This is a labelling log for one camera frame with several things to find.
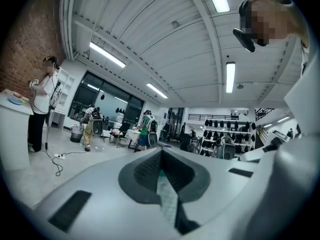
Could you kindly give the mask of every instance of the trash can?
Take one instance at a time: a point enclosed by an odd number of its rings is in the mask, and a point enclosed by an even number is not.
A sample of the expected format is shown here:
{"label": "trash can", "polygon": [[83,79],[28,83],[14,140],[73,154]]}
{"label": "trash can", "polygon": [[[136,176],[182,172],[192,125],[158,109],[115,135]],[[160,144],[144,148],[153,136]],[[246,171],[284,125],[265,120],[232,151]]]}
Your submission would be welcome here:
{"label": "trash can", "polygon": [[84,125],[80,124],[80,126],[78,126],[78,125],[75,124],[71,128],[70,141],[79,143],[83,134],[84,134]]}

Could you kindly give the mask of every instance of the railing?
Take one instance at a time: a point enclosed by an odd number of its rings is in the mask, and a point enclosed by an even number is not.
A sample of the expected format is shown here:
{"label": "railing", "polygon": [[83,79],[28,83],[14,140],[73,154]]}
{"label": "railing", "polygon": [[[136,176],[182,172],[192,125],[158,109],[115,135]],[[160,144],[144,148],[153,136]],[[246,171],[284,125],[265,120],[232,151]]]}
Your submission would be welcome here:
{"label": "railing", "polygon": [[258,121],[259,119],[265,117],[268,113],[270,113],[272,110],[275,110],[274,108],[259,108],[255,112],[255,121]]}
{"label": "railing", "polygon": [[265,144],[268,138],[268,134],[266,133],[265,129],[262,128],[261,126],[258,126],[256,128],[256,133],[260,137],[260,140],[262,141],[262,143]]}
{"label": "railing", "polygon": [[218,115],[218,114],[189,114],[188,120],[239,120],[238,115]]}

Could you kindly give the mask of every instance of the power strip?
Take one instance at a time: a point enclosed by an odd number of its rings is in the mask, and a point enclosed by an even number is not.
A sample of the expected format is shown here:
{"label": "power strip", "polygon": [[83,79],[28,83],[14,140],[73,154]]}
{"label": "power strip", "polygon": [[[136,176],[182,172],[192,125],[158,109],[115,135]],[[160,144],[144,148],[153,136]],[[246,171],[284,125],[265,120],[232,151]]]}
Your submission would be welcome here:
{"label": "power strip", "polygon": [[54,157],[55,158],[58,158],[58,159],[61,159],[61,160],[65,160],[66,159],[66,157],[65,156],[63,156],[63,155],[61,155],[61,154],[54,154]]}

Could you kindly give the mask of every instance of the blue shorts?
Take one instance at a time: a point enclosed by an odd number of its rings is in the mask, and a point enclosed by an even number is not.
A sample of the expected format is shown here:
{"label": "blue shorts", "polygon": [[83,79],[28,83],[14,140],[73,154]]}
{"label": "blue shorts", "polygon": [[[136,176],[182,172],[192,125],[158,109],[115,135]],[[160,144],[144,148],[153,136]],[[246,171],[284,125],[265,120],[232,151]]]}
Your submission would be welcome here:
{"label": "blue shorts", "polygon": [[138,140],[138,145],[142,147],[144,146],[150,147],[148,135],[140,135],[140,138]]}

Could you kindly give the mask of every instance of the neck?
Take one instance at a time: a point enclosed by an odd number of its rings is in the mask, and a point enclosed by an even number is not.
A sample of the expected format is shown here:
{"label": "neck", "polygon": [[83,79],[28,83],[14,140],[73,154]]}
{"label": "neck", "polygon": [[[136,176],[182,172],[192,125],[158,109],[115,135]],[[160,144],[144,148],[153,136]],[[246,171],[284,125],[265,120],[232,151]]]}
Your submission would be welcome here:
{"label": "neck", "polygon": [[286,6],[287,8],[286,12],[287,12],[289,34],[295,35],[298,38],[300,38],[303,46],[305,48],[308,48],[309,47],[308,29],[302,14],[293,3],[289,5],[284,5],[284,6]]}

